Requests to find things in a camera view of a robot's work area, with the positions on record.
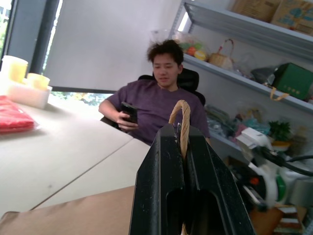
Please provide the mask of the wooden crate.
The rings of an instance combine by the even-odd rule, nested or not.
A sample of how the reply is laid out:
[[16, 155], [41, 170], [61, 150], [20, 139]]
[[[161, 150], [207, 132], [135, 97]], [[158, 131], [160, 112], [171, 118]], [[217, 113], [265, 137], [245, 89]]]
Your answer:
[[256, 235], [302, 235], [307, 212], [304, 207], [278, 206], [266, 212], [253, 209], [249, 216]]

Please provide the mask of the white plastic tray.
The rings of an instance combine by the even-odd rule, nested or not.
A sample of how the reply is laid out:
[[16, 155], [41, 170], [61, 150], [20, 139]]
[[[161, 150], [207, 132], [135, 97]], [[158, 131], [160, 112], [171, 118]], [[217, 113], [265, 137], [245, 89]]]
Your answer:
[[38, 109], [45, 108], [51, 91], [52, 87], [50, 86], [46, 90], [39, 90], [17, 82], [8, 83], [4, 89], [5, 95], [11, 101]]

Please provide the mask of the tall pale yellow cup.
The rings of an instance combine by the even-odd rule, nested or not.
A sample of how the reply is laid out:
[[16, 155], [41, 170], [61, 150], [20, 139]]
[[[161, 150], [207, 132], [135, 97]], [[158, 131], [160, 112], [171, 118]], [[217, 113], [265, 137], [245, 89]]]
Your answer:
[[3, 77], [17, 83], [22, 83], [28, 67], [28, 62], [24, 59], [5, 55], [2, 58], [1, 74]]

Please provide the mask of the plain brown cardboard box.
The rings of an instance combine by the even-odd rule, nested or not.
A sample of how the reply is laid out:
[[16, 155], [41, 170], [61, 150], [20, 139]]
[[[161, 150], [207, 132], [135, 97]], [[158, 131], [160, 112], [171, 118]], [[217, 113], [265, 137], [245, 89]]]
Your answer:
[[231, 11], [270, 23], [282, 0], [236, 0]]

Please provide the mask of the black smartphone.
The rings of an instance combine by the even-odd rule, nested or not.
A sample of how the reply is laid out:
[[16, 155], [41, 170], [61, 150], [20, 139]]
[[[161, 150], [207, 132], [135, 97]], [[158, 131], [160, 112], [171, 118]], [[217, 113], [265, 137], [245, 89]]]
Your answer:
[[122, 102], [121, 111], [128, 115], [127, 118], [124, 118], [125, 121], [137, 124], [137, 108], [135, 106]]

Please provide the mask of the seated person in purple shirt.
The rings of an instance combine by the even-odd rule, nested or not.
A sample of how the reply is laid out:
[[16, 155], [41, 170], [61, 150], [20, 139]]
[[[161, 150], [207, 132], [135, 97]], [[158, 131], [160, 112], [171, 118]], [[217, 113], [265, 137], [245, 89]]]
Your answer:
[[188, 103], [191, 109], [190, 124], [198, 128], [206, 141], [210, 141], [205, 109], [194, 94], [180, 88], [178, 75], [183, 70], [183, 51], [174, 40], [155, 43], [147, 53], [152, 63], [156, 81], [137, 80], [128, 83], [111, 95], [108, 100], [118, 112], [121, 103], [137, 108], [138, 128], [126, 132], [133, 138], [151, 145], [158, 130], [168, 124], [170, 114], [179, 100]]

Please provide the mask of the brown paper bag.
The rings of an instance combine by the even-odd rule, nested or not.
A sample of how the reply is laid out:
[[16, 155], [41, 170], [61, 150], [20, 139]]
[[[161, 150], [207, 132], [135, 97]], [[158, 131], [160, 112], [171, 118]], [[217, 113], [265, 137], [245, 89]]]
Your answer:
[[[0, 235], [127, 235], [148, 146], [102, 122], [46, 118], [0, 141]], [[120, 182], [131, 186], [118, 188]]]

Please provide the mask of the woven wicker basket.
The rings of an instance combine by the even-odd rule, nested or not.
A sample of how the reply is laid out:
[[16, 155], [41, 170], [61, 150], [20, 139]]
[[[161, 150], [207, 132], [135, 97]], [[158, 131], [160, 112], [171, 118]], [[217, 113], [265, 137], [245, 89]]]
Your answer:
[[[227, 43], [230, 43], [231, 49], [228, 55], [222, 54], [223, 48], [226, 46]], [[231, 71], [234, 69], [234, 61], [232, 58], [234, 51], [234, 41], [232, 39], [226, 39], [224, 42], [219, 46], [217, 52], [212, 53], [208, 59], [208, 62], [214, 66], [219, 68]]]

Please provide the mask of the grey metal shelving unit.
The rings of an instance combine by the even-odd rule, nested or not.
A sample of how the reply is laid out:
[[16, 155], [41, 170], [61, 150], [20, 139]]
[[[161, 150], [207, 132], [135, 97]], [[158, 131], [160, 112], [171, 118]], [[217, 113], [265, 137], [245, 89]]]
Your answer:
[[313, 72], [313, 37], [216, 7], [217, 0], [181, 0], [169, 31], [189, 33], [207, 44], [211, 54], [226, 39], [234, 41], [234, 69], [225, 70], [184, 53], [184, 63], [200, 74], [206, 104], [242, 118], [249, 127], [261, 118], [289, 122], [293, 157], [313, 155], [313, 93], [308, 101], [270, 98], [273, 71], [293, 63]]

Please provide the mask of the small green potted plant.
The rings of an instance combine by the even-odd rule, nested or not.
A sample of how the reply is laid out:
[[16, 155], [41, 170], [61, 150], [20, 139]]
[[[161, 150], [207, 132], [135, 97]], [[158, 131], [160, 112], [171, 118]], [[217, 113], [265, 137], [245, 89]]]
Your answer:
[[291, 145], [291, 126], [289, 122], [269, 121], [269, 137], [272, 139], [272, 147], [277, 151], [287, 151]]

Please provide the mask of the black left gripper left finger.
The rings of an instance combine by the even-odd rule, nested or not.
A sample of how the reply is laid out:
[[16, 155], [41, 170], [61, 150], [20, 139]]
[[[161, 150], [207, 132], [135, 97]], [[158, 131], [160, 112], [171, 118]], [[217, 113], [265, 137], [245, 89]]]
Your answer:
[[173, 125], [160, 128], [136, 174], [129, 235], [180, 235], [185, 183]]

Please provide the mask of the white roller blind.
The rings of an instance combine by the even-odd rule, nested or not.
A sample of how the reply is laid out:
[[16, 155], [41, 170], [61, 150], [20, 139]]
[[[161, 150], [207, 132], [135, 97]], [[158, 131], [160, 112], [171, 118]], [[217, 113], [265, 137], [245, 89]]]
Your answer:
[[151, 33], [171, 28], [180, 2], [63, 0], [45, 76], [56, 87], [116, 91], [151, 74]]

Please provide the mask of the clear bag of toy fruit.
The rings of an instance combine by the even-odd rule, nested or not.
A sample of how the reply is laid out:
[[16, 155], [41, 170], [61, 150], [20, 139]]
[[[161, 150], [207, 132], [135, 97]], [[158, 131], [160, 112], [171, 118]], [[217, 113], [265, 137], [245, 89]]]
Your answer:
[[185, 54], [201, 61], [208, 61], [211, 51], [207, 44], [203, 43], [197, 37], [189, 33], [175, 31], [172, 39], [179, 44]]

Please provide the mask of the green gift box, yellow ribbon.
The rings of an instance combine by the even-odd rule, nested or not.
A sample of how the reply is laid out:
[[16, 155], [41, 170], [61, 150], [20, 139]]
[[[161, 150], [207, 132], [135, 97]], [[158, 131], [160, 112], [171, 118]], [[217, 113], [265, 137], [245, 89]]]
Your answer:
[[313, 72], [293, 63], [279, 65], [273, 71], [270, 98], [280, 101], [292, 96], [308, 101], [313, 91]]

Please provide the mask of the person's right hand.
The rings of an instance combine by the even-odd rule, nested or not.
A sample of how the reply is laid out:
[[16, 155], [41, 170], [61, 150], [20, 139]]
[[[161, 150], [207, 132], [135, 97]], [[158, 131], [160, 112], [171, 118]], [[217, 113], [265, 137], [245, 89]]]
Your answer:
[[133, 131], [138, 128], [138, 124], [128, 121], [129, 117], [130, 116], [128, 114], [124, 112], [119, 112], [116, 120], [118, 127], [126, 132]]

